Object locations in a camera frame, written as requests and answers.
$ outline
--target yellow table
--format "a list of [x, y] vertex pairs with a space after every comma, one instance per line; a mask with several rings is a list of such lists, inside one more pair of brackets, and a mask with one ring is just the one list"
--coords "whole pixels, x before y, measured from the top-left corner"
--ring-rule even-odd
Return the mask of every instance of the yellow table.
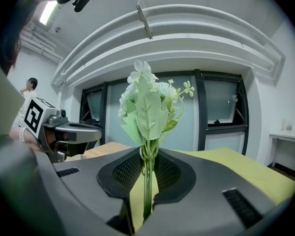
[[[86, 151], [84, 155], [81, 156], [81, 159], [114, 153], [127, 148], [129, 147], [121, 144], [108, 143]], [[295, 182], [293, 180], [232, 149], [224, 147], [205, 151], [179, 152], [225, 165], [260, 189], [276, 205], [290, 198], [295, 192]], [[143, 222], [143, 190], [144, 178], [140, 175], [130, 192], [130, 206], [135, 230], [138, 230]], [[156, 178], [154, 176], [152, 188], [153, 196], [157, 192]]]

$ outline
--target black window frame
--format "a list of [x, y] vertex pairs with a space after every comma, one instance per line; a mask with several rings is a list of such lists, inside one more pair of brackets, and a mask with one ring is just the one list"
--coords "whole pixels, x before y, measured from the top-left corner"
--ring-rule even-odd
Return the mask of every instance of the black window frame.
[[[224, 72], [212, 72], [212, 71], [201, 71], [199, 69], [188, 70], [188, 71], [167, 71], [167, 72], [158, 72], [155, 73], [156, 77], [175, 77], [175, 76], [195, 76], [197, 94], [198, 94], [198, 106], [199, 106], [199, 140], [198, 140], [198, 150], [205, 150], [206, 146], [206, 136], [212, 134], [227, 134], [227, 133], [236, 133], [244, 132], [244, 144], [242, 148], [242, 154], [246, 154], [247, 144], [248, 144], [248, 135], [249, 135], [249, 109], [248, 109], [248, 100], [245, 85], [241, 75], [224, 73]], [[241, 99], [241, 110], [242, 116], [244, 118], [244, 124], [240, 125], [223, 125], [223, 126], [208, 126], [207, 123], [207, 95], [205, 89], [205, 80], [216, 80], [216, 81], [225, 81], [237, 83], [237, 96], [240, 95]], [[107, 105], [107, 91], [108, 86], [113, 86], [121, 83], [126, 83], [127, 78], [114, 80], [110, 82], [104, 82], [95, 87], [91, 87], [83, 90], [81, 97], [81, 106], [80, 106], [80, 122], [83, 122], [83, 115], [85, 115], [87, 101], [86, 96], [90, 93], [101, 90], [101, 103], [100, 103], [100, 121], [99, 126], [102, 128], [102, 138], [100, 144], [105, 144], [105, 126], [106, 126], [106, 105]]]
[[[198, 76], [201, 77], [199, 81], [203, 83], [202, 86], [202, 97], [203, 101], [207, 102], [207, 95], [206, 89], [204, 87], [205, 80], [215, 80], [215, 81], [225, 81], [225, 82], [232, 82], [237, 84], [236, 92], [237, 96], [240, 96], [240, 103], [241, 103], [241, 110], [242, 110], [242, 117], [244, 118], [244, 123], [239, 125], [233, 124], [225, 124], [223, 126], [209, 126], [207, 124], [207, 104], [202, 104], [203, 111], [206, 111], [206, 123], [202, 123], [201, 131], [204, 132], [205, 129], [205, 136], [206, 135], [214, 135], [214, 134], [228, 134], [228, 133], [236, 133], [236, 132], [244, 132], [244, 144], [241, 151], [241, 154], [246, 155], [247, 144], [248, 144], [248, 136], [249, 136], [249, 109], [248, 109], [248, 100], [245, 85], [241, 75], [236, 74], [229, 74], [224, 72], [212, 72], [212, 71], [198, 71]], [[204, 150], [205, 149], [205, 142], [204, 145], [202, 144], [201, 147], [198, 149]]]
[[105, 144], [105, 127], [106, 127], [106, 104], [107, 104], [107, 89], [108, 83], [104, 82], [103, 84], [85, 89], [82, 91], [81, 104], [80, 104], [80, 123], [85, 123], [85, 118], [88, 116], [89, 104], [87, 101], [87, 96], [98, 91], [102, 91], [101, 100], [100, 100], [100, 109], [99, 109], [99, 121], [96, 124], [102, 129], [102, 138], [100, 139], [100, 144]]

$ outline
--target ceiling pipe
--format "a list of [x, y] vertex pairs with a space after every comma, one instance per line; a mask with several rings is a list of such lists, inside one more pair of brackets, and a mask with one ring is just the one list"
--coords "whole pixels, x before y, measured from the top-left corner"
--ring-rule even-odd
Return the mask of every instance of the ceiling pipe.
[[63, 60], [63, 57], [62, 57], [62, 56], [56, 54], [55, 52], [53, 52], [52, 50], [46, 48], [46, 47], [43, 46], [43, 45], [38, 44], [38, 43], [35, 42], [34, 40], [32, 40], [32, 39], [30, 39], [30, 38], [28, 38], [28, 37], [26, 37], [26, 36], [24, 36], [24, 35], [22, 35], [22, 34], [21, 34], [20, 38], [23, 40], [23, 41], [21, 42], [22, 44], [23, 44], [23, 42], [25, 41], [25, 42], [27, 42], [27, 43], [29, 43], [29, 44], [31, 44], [31, 45], [37, 47], [37, 48], [35, 49], [35, 51], [37, 51], [37, 52], [39, 52], [39, 53], [41, 53], [41, 54], [43, 54], [43, 52], [48, 53], [47, 57], [49, 57], [49, 58], [50, 58], [50, 57], [53, 57], [52, 60], [54, 60], [54, 61], [56, 61], [56, 62], [61, 62], [61, 61]]
[[58, 46], [61, 46], [62, 48], [64, 48], [66, 51], [68, 52], [72, 52], [72, 49], [68, 48], [66, 45], [64, 45], [62, 42], [60, 42], [59, 40], [57, 40], [55, 37], [53, 37], [52, 35], [50, 35], [49, 33], [45, 32], [44, 30], [42, 30], [41, 28], [39, 28], [37, 25], [33, 25], [33, 31], [37, 32], [38, 34], [40, 34], [41, 36], [45, 36], [47, 39], [52, 40], [53, 43], [56, 43]]
[[37, 32], [35, 32], [35, 31], [33, 31], [33, 35], [34, 35], [35, 37], [37, 37], [37, 38], [39, 38], [39, 39], [43, 40], [43, 41], [44, 41], [44, 42], [46, 42], [47, 44], [49, 44], [49, 45], [53, 46], [54, 48], [56, 48], [56, 47], [57, 47], [57, 45], [56, 45], [56, 44], [54, 44], [53, 42], [51, 42], [49, 39], [47, 39], [47, 38], [43, 37], [43, 36], [42, 36], [42, 35], [40, 35], [39, 33], [37, 33]]
[[56, 58], [56, 57], [54, 57], [54, 56], [48, 54], [48, 53], [47, 53], [46, 51], [44, 51], [44, 50], [42, 51], [42, 50], [39, 49], [37, 46], [35, 46], [35, 45], [31, 44], [31, 43], [28, 43], [28, 42], [26, 42], [26, 41], [22, 41], [22, 45], [25, 46], [26, 48], [29, 48], [30, 50], [33, 50], [33, 51], [35, 51], [35, 52], [37, 52], [37, 53], [40, 53], [41, 55], [43, 55], [43, 56], [45, 56], [45, 57], [51, 59], [51, 60], [54, 61], [54, 62], [57, 62], [57, 63], [60, 62], [60, 60], [59, 60], [58, 58]]
[[33, 36], [33, 34], [32, 34], [31, 32], [28, 32], [28, 31], [26, 31], [26, 30], [23, 30], [23, 31], [21, 32], [21, 34], [23, 34], [24, 36], [26, 36], [26, 37], [32, 39], [33, 41], [37, 42], [38, 44], [41, 44], [41, 45], [43, 45], [43, 46], [46, 46], [47, 48], [49, 48], [49, 49], [52, 50], [52, 51], [55, 50], [53, 46], [51, 46], [51, 45], [45, 43], [45, 42], [42, 41], [42, 40], [39, 40], [37, 37]]

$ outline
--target metal bracket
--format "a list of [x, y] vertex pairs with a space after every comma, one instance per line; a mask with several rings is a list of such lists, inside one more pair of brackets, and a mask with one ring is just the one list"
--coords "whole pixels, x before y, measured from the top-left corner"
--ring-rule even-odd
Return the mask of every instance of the metal bracket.
[[242, 120], [245, 122], [245, 118], [244, 116], [242, 116], [241, 112], [236, 108], [237, 113], [240, 115], [240, 117], [242, 118]]
[[138, 5], [136, 6], [136, 8], [137, 8], [137, 11], [138, 11], [138, 13], [139, 13], [140, 21], [143, 22], [143, 24], [144, 24], [145, 30], [146, 30], [146, 32], [147, 32], [147, 37], [148, 37], [149, 39], [153, 39], [152, 32], [151, 32], [151, 30], [150, 30], [150, 28], [149, 28], [147, 18], [146, 18], [145, 14], [144, 14], [144, 12], [143, 12], [143, 10], [142, 10], [141, 5], [138, 4]]

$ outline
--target flower stem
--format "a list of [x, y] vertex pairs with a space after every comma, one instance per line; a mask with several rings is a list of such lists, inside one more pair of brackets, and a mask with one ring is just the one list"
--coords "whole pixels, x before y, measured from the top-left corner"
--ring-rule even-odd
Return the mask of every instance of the flower stem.
[[141, 146], [140, 156], [144, 161], [144, 211], [143, 218], [146, 220], [151, 214], [152, 208], [152, 177], [155, 158], [158, 154], [158, 140], [146, 140]]
[[177, 119], [179, 119], [183, 115], [183, 113], [185, 112], [185, 104], [184, 104], [183, 100], [180, 97], [178, 97], [178, 100], [182, 104], [182, 111], [181, 111], [181, 114], [177, 117]]

